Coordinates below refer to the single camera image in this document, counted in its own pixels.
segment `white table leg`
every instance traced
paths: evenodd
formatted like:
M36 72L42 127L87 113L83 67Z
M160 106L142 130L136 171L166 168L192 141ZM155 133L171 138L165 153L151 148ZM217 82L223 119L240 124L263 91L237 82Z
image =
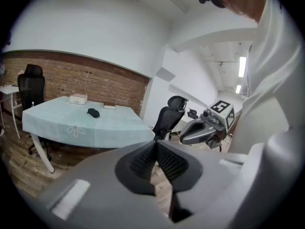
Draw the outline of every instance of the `white table leg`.
M15 120L15 112L14 112L14 104L13 104L14 100L13 100L13 98L14 98L13 94L10 94L11 115L13 116L13 120L14 120L14 124L15 124L15 128L16 128L16 132L17 132L18 138L20 139L19 132L18 132L17 125L16 125L16 120Z
M1 102L0 102L0 113L1 113L1 120L2 120L2 124L3 124L3 128L5 128L3 116L2 116Z
M54 168L53 168L53 166L51 165L51 163L49 162L49 160L48 160L46 154L44 153L44 151L43 151L43 149L42 149L42 147L41 147L41 144L40 144L40 141L39 141L38 136L35 135L35 134L33 134L33 133L31 133L30 135L31 135L31 137L32 137L33 143L34 143L34 145L35 145L35 148L37 149L37 152L38 152L40 158L42 159L42 161L43 161L44 164L46 165L47 169L48 169L51 173L53 173L53 172L54 172Z

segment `tissue box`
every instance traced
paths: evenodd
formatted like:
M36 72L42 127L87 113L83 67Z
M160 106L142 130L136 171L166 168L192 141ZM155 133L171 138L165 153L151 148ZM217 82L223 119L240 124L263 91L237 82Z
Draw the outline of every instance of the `tissue box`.
M85 104L87 102L87 95L73 94L70 96L69 102L72 104Z

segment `wooden floor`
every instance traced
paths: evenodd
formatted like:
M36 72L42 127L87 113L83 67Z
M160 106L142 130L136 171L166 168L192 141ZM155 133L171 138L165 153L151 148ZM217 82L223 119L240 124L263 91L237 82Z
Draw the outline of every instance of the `wooden floor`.
M50 173L43 164L35 148L33 154L28 154L28 147L33 144L28 133L22 131L21 122L16 120L21 140L18 139L12 117L3 113L5 134L0 137L0 155L14 184L21 190L37 198L39 194L56 178L60 177L71 167L85 158L97 153L106 152L104 149L52 145L50 156L54 173ZM177 136L172 141L180 143ZM228 150L230 140L223 141L223 152ZM206 144L195 144L192 147L210 150ZM160 209L168 214L172 186L163 171L155 165L152 170L151 184L155 186L156 199Z

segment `mesh chair back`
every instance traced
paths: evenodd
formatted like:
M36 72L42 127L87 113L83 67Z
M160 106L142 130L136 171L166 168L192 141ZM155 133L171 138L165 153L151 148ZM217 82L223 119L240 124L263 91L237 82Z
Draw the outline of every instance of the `mesh chair back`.
M41 77L27 77L24 74L18 76L18 88L23 110L31 108L32 102L38 105L44 102L43 89L45 79Z
M156 134L155 139L164 140L166 134L173 130L173 128L181 120L184 113L184 109L164 107L160 111L157 123L152 130Z
M28 64L24 72L27 77L42 77L42 74L42 68L35 64Z
M184 97L173 96L168 100L167 105L174 108L185 109L186 102L188 102L188 100Z

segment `white box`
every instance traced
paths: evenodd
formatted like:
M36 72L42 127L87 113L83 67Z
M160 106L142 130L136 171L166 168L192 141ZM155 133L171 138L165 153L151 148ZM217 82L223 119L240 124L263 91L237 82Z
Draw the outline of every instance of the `white box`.
M235 121L233 104L219 100L208 108L211 110L212 115L215 115L225 126L225 130L228 132Z
M104 109L115 109L115 105L112 103L104 102Z
M82 104L84 105L87 102L87 95L84 94L73 94L70 96L70 103L72 104Z

